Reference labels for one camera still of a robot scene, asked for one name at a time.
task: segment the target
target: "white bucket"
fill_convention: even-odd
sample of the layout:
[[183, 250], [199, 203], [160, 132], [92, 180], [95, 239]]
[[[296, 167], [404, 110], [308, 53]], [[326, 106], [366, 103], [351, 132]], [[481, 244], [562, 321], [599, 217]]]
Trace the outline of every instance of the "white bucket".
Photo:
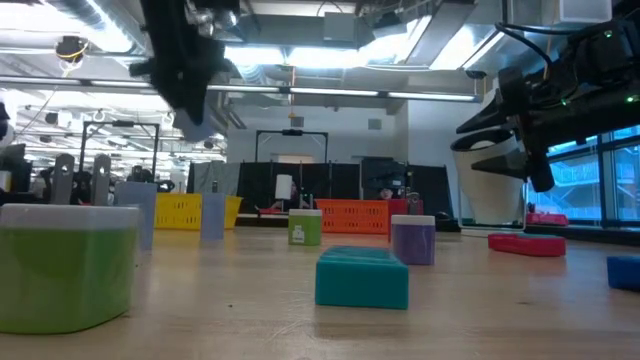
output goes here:
[[469, 199], [476, 223], [504, 224], [520, 217], [520, 179], [471, 169], [471, 165], [518, 148], [507, 130], [485, 130], [464, 136], [451, 144], [462, 192]]

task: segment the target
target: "ceiling light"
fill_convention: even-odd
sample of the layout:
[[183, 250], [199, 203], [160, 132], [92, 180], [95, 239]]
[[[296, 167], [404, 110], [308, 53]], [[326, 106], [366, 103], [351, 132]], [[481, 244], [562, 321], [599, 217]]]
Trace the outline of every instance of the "ceiling light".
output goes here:
[[153, 87], [142, 81], [91, 80], [93, 86], [123, 87], [126, 89], [152, 89]]
[[429, 66], [431, 70], [456, 70], [469, 59], [475, 51], [473, 32], [468, 25], [463, 25], [460, 30], [449, 40], [440, 51], [438, 57]]
[[464, 25], [449, 41], [447, 46], [442, 49], [429, 68], [431, 70], [466, 69], [480, 60], [480, 58], [489, 52], [503, 37], [503, 33], [495, 30], [491, 31], [484, 39], [476, 43], [472, 28]]
[[343, 96], [378, 96], [377, 91], [370, 90], [343, 90], [343, 89], [314, 89], [314, 88], [291, 88], [292, 94], [310, 95], [343, 95]]
[[207, 90], [257, 92], [257, 93], [279, 93], [280, 92], [280, 89], [275, 86], [251, 86], [251, 85], [207, 85]]
[[227, 46], [224, 57], [235, 65], [277, 65], [284, 63], [284, 56], [275, 47]]
[[489, 50], [491, 50], [494, 46], [496, 46], [496, 44], [504, 37], [504, 33], [503, 32], [497, 32], [495, 33], [495, 35], [493, 36], [493, 38], [491, 38], [491, 40], [489, 40], [489, 42], [483, 46], [480, 51], [478, 51], [475, 55], [473, 55], [473, 57], [471, 57], [471, 59], [467, 60], [462, 67], [463, 68], [469, 68], [471, 66], [473, 66], [473, 64], [475, 64], [476, 62], [478, 62], [478, 60], [480, 60], [486, 53], [489, 52]]
[[455, 94], [390, 92], [388, 96], [394, 99], [407, 99], [407, 100], [442, 100], [442, 101], [467, 101], [467, 102], [476, 100], [476, 97], [472, 95], [455, 95]]
[[287, 58], [292, 66], [314, 69], [350, 69], [366, 65], [355, 49], [297, 47]]
[[409, 36], [407, 41], [404, 42], [402, 48], [396, 54], [396, 64], [402, 61], [406, 61], [418, 45], [418, 41], [422, 37], [422, 34], [427, 30], [427, 26], [431, 22], [431, 16], [423, 16], [420, 19], [413, 20], [407, 24], [407, 31]]
[[24, 77], [24, 76], [0, 76], [0, 82], [3, 85], [10, 84], [43, 84], [43, 85], [82, 85], [79, 80], [63, 79], [63, 78], [44, 78], [44, 77]]

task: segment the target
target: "metal frame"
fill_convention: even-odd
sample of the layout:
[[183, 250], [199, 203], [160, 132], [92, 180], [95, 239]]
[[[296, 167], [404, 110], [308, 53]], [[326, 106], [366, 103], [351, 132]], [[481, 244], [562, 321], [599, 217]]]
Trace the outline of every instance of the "metal frame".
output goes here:
[[[134, 127], [140, 126], [142, 129], [149, 134], [149, 138], [153, 139], [153, 163], [151, 165], [151, 174], [153, 178], [156, 178], [156, 162], [158, 160], [158, 142], [160, 140], [160, 124], [145, 124], [145, 123], [136, 123], [133, 121], [85, 121], [82, 124], [82, 144], [80, 145], [80, 162], [78, 164], [78, 171], [82, 171], [84, 168], [84, 156], [85, 150], [87, 147], [87, 140], [91, 139], [93, 134], [98, 130], [93, 131], [91, 134], [88, 134], [87, 130], [89, 126], [96, 125], [99, 126], [98, 129], [101, 129], [105, 125], [111, 125], [113, 127]], [[151, 134], [145, 129], [145, 126], [151, 126], [156, 129], [155, 136], [151, 136]]]
[[[297, 136], [297, 135], [286, 135], [286, 130], [256, 130], [256, 151], [254, 156], [254, 161], [258, 162], [258, 148], [260, 147], [259, 138], [262, 134], [280, 134], [282, 136]], [[328, 150], [329, 150], [329, 133], [328, 132], [317, 132], [317, 131], [300, 131], [301, 135], [321, 135], [324, 136], [324, 163], [327, 163], [328, 159]]]

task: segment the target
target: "orange bin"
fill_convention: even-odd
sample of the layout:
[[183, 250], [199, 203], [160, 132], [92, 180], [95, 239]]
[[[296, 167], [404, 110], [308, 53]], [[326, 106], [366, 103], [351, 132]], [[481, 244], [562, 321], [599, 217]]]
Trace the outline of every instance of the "orange bin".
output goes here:
[[322, 209], [322, 232], [386, 234], [389, 207], [386, 201], [316, 199]]

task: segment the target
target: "red object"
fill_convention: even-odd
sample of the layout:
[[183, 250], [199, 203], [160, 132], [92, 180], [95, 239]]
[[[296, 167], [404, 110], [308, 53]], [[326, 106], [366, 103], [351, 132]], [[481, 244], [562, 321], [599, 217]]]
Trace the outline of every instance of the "red object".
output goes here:
[[528, 256], [564, 256], [567, 252], [565, 239], [550, 235], [491, 234], [489, 248]]
[[383, 200], [316, 199], [322, 209], [322, 232], [344, 234], [386, 234], [389, 209]]
[[[391, 242], [391, 216], [393, 215], [408, 215], [409, 204], [407, 199], [391, 199], [387, 200], [389, 205], [389, 227], [387, 229], [387, 241]], [[422, 206], [422, 200], [418, 201], [418, 215], [424, 214], [424, 208]]]
[[529, 213], [527, 214], [527, 224], [569, 226], [569, 219], [563, 214]]
[[260, 209], [261, 215], [280, 214], [280, 209]]

